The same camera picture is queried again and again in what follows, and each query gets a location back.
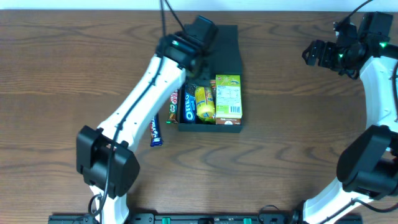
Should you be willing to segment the blue Oreo pack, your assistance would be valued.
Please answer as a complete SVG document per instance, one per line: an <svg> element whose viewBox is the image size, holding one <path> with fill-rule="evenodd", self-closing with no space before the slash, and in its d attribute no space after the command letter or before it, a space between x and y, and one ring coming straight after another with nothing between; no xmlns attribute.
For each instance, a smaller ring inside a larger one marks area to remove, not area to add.
<svg viewBox="0 0 398 224"><path fill-rule="evenodd" d="M196 103L195 89L193 84L186 84L183 94L183 120L185 123L195 123L196 121Z"/></svg>

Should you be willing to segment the black gift box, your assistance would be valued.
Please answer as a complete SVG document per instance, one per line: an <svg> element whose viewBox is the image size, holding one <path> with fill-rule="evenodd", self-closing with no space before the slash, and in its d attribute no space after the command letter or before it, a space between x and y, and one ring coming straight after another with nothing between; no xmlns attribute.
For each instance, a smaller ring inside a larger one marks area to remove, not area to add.
<svg viewBox="0 0 398 224"><path fill-rule="evenodd" d="M238 26L219 25L218 33L210 54L205 57L202 71L199 74L199 83L207 84L216 75L242 75L243 62L239 51ZM185 109L185 88L181 88L178 100L178 130L181 132L208 132L208 133L240 133L243 122L240 124L205 124L199 119L194 123L183 120Z"/></svg>

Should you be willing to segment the yellow Mentos bottle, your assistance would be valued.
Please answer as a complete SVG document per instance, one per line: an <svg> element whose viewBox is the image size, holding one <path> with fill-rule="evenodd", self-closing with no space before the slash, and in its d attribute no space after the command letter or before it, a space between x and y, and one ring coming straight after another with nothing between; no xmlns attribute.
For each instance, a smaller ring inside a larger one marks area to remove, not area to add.
<svg viewBox="0 0 398 224"><path fill-rule="evenodd" d="M195 101L199 118L212 118L215 115L215 103L210 87L196 87Z"/></svg>

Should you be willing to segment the green yellow snack box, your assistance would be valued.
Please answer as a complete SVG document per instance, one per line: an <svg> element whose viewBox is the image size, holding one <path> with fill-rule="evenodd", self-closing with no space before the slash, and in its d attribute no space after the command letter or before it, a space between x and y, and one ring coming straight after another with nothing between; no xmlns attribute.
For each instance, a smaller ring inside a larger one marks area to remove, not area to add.
<svg viewBox="0 0 398 224"><path fill-rule="evenodd" d="M241 119L243 116L240 75L216 75L216 117Z"/></svg>

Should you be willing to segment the KitKat Milo bar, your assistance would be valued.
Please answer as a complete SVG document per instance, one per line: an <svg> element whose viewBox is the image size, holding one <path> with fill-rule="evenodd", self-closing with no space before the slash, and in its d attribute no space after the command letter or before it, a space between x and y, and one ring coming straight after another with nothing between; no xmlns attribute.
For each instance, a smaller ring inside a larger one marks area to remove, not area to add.
<svg viewBox="0 0 398 224"><path fill-rule="evenodd" d="M178 123L177 121L178 96L179 96L179 90L175 90L170 96L169 117L166 121L167 124Z"/></svg>

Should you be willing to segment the colourful gummy candy bag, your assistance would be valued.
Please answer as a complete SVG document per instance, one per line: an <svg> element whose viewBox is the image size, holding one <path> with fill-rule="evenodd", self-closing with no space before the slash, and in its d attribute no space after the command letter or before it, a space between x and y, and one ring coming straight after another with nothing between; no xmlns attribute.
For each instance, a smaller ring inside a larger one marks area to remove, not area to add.
<svg viewBox="0 0 398 224"><path fill-rule="evenodd" d="M215 81L214 80L210 80L210 88L212 91L212 95L213 95L213 99L214 99L214 103L215 103L215 93L216 93L216 86L215 86ZM211 123L211 124L215 124L215 115L212 118L199 118L202 122L204 123Z"/></svg>

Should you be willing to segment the brown Pocky box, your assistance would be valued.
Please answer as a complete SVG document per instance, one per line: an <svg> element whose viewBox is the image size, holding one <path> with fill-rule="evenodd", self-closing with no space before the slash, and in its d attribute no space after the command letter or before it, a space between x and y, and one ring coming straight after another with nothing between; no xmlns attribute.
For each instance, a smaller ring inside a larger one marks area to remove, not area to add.
<svg viewBox="0 0 398 224"><path fill-rule="evenodd" d="M216 118L217 125L241 125L241 119L236 118Z"/></svg>

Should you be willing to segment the Dairy Milk chocolate bar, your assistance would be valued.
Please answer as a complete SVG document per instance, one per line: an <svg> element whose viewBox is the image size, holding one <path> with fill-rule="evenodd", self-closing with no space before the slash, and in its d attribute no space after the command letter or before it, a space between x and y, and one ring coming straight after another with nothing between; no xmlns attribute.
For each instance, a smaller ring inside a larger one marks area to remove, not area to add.
<svg viewBox="0 0 398 224"><path fill-rule="evenodd" d="M150 134L151 134L151 140L150 140L151 147L163 145L158 114L156 114L150 121Z"/></svg>

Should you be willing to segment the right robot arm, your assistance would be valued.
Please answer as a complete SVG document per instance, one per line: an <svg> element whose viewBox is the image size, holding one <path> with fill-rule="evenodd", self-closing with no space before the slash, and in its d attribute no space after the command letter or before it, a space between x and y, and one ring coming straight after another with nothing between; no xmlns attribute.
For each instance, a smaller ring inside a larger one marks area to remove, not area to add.
<svg viewBox="0 0 398 224"><path fill-rule="evenodd" d="M336 177L294 211L291 223L359 223L347 213L397 195L397 46L390 44L393 16L368 12L359 27L349 17L335 23L336 42L314 40L302 53L307 65L328 68L362 81L366 129L341 154Z"/></svg>

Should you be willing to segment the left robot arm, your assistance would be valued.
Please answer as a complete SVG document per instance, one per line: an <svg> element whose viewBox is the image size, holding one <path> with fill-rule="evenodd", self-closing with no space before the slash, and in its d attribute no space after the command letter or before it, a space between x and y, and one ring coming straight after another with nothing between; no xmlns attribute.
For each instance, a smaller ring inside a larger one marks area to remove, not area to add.
<svg viewBox="0 0 398 224"><path fill-rule="evenodd" d="M138 84L97 128L84 126L76 137L76 170L93 197L88 215L98 223L124 223L127 192L140 165L135 156L151 120L189 73L201 69L218 27L197 16L183 31L163 36Z"/></svg>

